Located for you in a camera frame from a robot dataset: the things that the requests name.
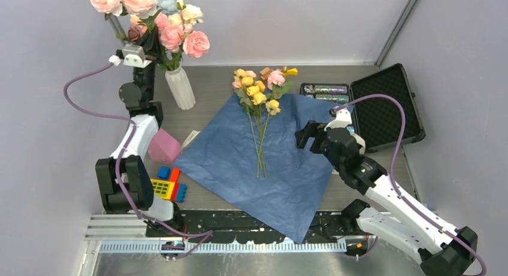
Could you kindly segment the light pink flower stem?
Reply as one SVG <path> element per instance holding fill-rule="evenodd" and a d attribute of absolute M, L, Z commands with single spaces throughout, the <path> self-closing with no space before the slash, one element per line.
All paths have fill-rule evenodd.
<path fill-rule="evenodd" d="M 104 19 L 111 17 L 129 16 L 132 24 L 128 31 L 123 29 L 117 34 L 123 43 L 135 44 L 146 33 L 156 27 L 155 19 L 160 15 L 158 0 L 89 0 L 97 12 L 104 15 Z"/>

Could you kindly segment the dark blue wrapping paper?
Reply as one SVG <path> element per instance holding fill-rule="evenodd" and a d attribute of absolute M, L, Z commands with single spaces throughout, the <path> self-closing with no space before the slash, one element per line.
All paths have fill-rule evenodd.
<path fill-rule="evenodd" d="M 333 168 L 323 155 L 298 149 L 295 132 L 310 120 L 330 122 L 333 106 L 299 94 L 284 95 L 282 110 L 270 118 L 264 136 L 263 172 L 257 170 L 257 127 L 232 94 L 174 164 L 228 203 L 300 244 Z"/>

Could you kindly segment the cream satin ribbon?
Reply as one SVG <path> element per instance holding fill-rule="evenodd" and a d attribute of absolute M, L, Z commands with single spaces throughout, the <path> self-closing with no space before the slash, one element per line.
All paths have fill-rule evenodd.
<path fill-rule="evenodd" d="M 183 141 L 182 149 L 184 150 L 199 134 L 200 131 L 193 130 Z"/>

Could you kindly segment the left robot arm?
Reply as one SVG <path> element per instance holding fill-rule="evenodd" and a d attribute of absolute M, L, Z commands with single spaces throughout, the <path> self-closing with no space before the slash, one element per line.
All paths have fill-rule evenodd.
<path fill-rule="evenodd" d="M 155 194 L 144 158 L 164 119 L 162 105 L 154 101 L 155 69 L 165 53 L 159 29 L 147 31 L 111 58 L 114 64 L 133 68 L 133 80 L 119 89 L 129 113 L 129 128 L 117 149 L 95 165 L 102 206 L 109 213 L 138 213 L 146 220 L 161 220 L 169 236 L 183 231 L 184 221 L 174 214 L 174 204 Z"/>

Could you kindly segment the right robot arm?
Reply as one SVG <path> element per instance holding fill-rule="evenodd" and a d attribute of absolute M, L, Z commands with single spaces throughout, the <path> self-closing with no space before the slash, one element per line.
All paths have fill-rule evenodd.
<path fill-rule="evenodd" d="M 476 260 L 477 234 L 443 220 L 391 180 L 387 170 L 364 155 L 364 141 L 346 128 L 309 121 L 295 133 L 298 149 L 313 138 L 310 151 L 324 155 L 351 188 L 388 210 L 385 217 L 365 201 L 342 213 L 349 234 L 374 234 L 405 252 L 425 275 L 462 275 Z"/>

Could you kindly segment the pink flowers in vase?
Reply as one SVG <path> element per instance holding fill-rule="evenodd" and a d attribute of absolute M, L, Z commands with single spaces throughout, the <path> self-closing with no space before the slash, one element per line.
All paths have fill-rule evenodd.
<path fill-rule="evenodd" d="M 210 41 L 207 35 L 195 30 L 195 25 L 203 22 L 204 14 L 200 7 L 184 0 L 158 0 L 156 8 L 160 13 L 153 23 L 162 46 L 161 70 L 179 68 L 183 55 L 199 58 L 208 53 Z"/>

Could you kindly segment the white ribbed vase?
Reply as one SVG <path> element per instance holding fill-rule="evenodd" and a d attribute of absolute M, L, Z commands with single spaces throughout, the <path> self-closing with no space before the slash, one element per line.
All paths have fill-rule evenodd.
<path fill-rule="evenodd" d="M 177 106 L 182 110 L 193 108 L 196 100 L 186 71 L 181 66 L 173 71 L 166 71 L 165 79 Z"/>

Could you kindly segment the yellow wooden arch block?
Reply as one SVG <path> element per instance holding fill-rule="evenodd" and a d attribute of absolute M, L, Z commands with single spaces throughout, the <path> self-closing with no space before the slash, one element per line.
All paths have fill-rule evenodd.
<path fill-rule="evenodd" d="M 286 78 L 288 76 L 297 76 L 297 75 L 298 75 L 297 68 L 290 68 L 290 69 L 285 68 L 285 70 L 283 71 L 284 78 Z"/>

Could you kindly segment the black poker chip case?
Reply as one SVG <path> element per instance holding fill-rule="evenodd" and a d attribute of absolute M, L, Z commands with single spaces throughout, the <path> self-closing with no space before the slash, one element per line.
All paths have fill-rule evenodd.
<path fill-rule="evenodd" d="M 406 71 L 397 63 L 350 84 L 302 83 L 300 94 L 309 98 L 346 104 L 367 95 L 381 94 L 394 98 L 403 108 L 406 125 L 402 145 L 422 141 L 424 126 L 415 102 L 415 93 L 410 87 Z M 366 152 L 375 153 L 396 145 L 402 116 L 398 107 L 385 98 L 371 98 L 355 104 L 352 125 L 348 129 L 361 136 L 366 143 Z"/>

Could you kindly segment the yellow flower stems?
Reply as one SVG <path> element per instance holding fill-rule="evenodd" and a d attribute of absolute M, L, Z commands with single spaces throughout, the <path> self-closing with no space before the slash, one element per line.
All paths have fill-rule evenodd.
<path fill-rule="evenodd" d="M 232 86 L 239 98 L 239 104 L 249 119 L 250 130 L 256 151 L 256 175 L 268 177 L 264 159 L 264 141 L 270 119 L 281 112 L 279 99 L 270 101 L 271 91 L 267 80 L 249 70 L 237 69 L 233 73 Z"/>

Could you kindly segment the orange toy bar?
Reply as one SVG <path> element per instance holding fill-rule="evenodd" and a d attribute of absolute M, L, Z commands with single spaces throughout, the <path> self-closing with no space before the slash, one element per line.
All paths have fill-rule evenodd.
<path fill-rule="evenodd" d="M 177 167 L 174 167 L 173 170 L 171 171 L 171 175 L 170 175 L 170 179 L 169 180 L 171 182 L 174 182 L 175 184 L 176 183 L 180 183 L 179 182 L 180 173 L 181 173 L 181 171 Z"/>

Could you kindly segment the blue studded toy brick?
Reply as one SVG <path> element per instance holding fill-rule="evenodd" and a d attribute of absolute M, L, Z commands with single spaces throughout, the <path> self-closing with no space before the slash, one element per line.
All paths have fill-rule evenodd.
<path fill-rule="evenodd" d="M 182 183 L 176 183 L 174 185 L 172 198 L 173 201 L 183 203 L 187 194 L 188 187 Z"/>

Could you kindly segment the yellow grid toy block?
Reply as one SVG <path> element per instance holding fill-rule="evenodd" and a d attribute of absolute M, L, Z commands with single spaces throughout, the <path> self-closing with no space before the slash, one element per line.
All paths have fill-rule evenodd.
<path fill-rule="evenodd" d="M 151 179 L 154 194 L 164 200 L 172 200 L 175 183 L 169 180 Z"/>

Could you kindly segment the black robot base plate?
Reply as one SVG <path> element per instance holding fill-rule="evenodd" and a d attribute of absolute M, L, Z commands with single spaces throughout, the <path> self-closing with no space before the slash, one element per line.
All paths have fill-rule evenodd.
<path fill-rule="evenodd" d="M 183 210 L 166 222 L 173 229 L 199 234 L 212 231 L 206 243 L 230 244 L 234 241 L 246 244 L 279 244 L 287 236 L 269 225 L 255 219 L 244 211 L 234 210 Z M 367 240 L 367 234 L 348 217 L 336 211 L 318 211 L 304 235 L 305 244 L 332 243 L 346 235 L 360 236 Z"/>

